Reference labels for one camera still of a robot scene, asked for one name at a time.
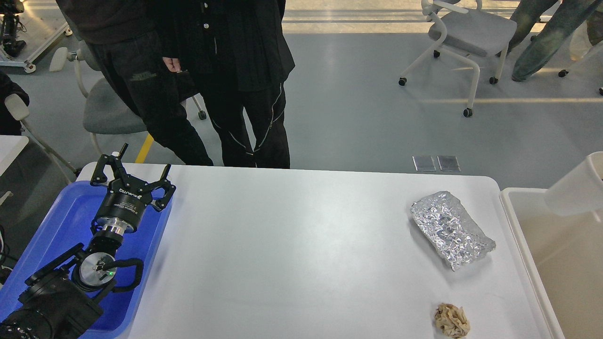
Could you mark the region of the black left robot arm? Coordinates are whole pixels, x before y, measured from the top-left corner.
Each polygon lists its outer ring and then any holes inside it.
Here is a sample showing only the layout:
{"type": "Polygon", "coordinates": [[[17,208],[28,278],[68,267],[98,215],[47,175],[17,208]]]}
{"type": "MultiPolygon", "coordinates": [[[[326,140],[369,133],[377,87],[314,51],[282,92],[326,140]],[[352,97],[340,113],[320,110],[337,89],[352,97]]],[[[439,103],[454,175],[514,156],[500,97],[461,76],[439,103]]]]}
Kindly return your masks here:
{"type": "Polygon", "coordinates": [[[1,290],[3,339],[115,339],[133,321],[176,187],[170,165],[127,173],[125,150],[59,194],[1,290]]]}

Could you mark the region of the robot base top left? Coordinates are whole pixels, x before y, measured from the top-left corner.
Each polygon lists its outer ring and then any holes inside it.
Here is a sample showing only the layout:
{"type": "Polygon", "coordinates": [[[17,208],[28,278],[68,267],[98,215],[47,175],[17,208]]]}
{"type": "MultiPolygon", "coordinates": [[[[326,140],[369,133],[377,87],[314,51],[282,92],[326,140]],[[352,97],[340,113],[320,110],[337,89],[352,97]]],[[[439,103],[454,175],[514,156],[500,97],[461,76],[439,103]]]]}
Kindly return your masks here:
{"type": "Polygon", "coordinates": [[[73,31],[54,0],[2,0],[1,66],[36,71],[34,61],[60,36],[73,31]]]}

